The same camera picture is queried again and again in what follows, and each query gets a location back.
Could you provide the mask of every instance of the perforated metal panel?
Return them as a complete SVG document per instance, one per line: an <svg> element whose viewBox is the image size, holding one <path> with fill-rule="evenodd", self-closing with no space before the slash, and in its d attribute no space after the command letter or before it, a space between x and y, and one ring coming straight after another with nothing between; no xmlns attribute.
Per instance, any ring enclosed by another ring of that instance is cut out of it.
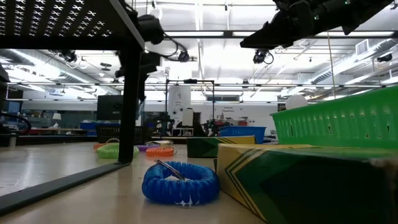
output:
<svg viewBox="0 0 398 224"><path fill-rule="evenodd" d="M99 48L106 49L135 40L109 0L0 0L0 40L5 37L16 38L8 44L19 41L20 45L50 37L80 41L63 43L67 45L102 41Z"/></svg>

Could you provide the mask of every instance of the ceiling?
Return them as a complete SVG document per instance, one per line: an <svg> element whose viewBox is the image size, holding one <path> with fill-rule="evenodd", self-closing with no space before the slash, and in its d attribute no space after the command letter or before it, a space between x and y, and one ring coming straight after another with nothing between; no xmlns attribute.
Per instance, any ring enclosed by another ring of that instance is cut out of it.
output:
<svg viewBox="0 0 398 224"><path fill-rule="evenodd" d="M152 1L127 1L136 8L139 15L146 12L157 17L165 31L173 30L258 30L266 21L271 21L277 12L276 6L271 0L167 0L156 1L155 9ZM385 8L378 15L367 21L357 30L398 30L398 9ZM203 46L202 70L203 77L199 77L198 62L189 62L185 65L180 62L163 61L162 67L169 67L173 71L181 70L187 73L185 77L205 78L216 80L220 83L231 83L235 80L249 80L250 83L303 83L313 74L326 69L332 61L355 52L356 44L364 39L310 39L297 41L293 46L275 49L272 53L274 63L255 65L252 61L254 49L242 49L239 46L242 39L176 39L188 49L191 57L199 57L199 45ZM175 51L175 44L171 41L163 41L159 45L147 44L147 50L162 54L171 54ZM64 63L62 58L53 55L48 50L41 50L43 54ZM88 62L85 69L75 68L88 77L99 82L111 82L114 73L120 67L119 60L112 51L78 50L76 52ZM373 71L396 63L397 55L393 52L392 61L376 62L366 60L356 66L345 70L338 77L337 84L344 84ZM100 63L108 63L110 71L101 71ZM306 95L313 91L303 91Z"/></svg>

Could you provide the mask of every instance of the blue bin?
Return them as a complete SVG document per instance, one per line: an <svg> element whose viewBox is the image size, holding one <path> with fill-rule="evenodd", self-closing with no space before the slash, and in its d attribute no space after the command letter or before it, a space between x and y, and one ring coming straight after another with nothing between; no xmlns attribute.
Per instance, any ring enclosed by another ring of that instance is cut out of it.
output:
<svg viewBox="0 0 398 224"><path fill-rule="evenodd" d="M262 144L264 141L264 133L266 127L252 127L252 126L227 126L220 128L220 136L252 136L256 138L257 144Z"/></svg>

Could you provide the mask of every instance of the green and yellow box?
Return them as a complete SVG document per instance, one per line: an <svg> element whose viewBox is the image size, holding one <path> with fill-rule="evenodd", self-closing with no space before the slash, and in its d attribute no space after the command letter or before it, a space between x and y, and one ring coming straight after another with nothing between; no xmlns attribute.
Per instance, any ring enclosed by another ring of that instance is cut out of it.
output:
<svg viewBox="0 0 398 224"><path fill-rule="evenodd" d="M394 149L220 144L217 174L270 224L398 223Z"/></svg>
<svg viewBox="0 0 398 224"><path fill-rule="evenodd" d="M215 158L219 143L255 144L256 138L254 136L188 138L188 158Z"/></svg>

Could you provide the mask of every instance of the lamp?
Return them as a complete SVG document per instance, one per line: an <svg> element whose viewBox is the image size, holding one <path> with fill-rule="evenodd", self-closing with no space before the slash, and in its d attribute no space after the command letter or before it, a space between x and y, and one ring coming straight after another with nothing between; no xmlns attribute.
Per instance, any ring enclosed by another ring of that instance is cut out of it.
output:
<svg viewBox="0 0 398 224"><path fill-rule="evenodd" d="M61 120L61 114L60 113L54 113L54 115L52 116L52 119L55 120L55 125L52 126L53 128L58 128L59 125L57 123L58 120Z"/></svg>

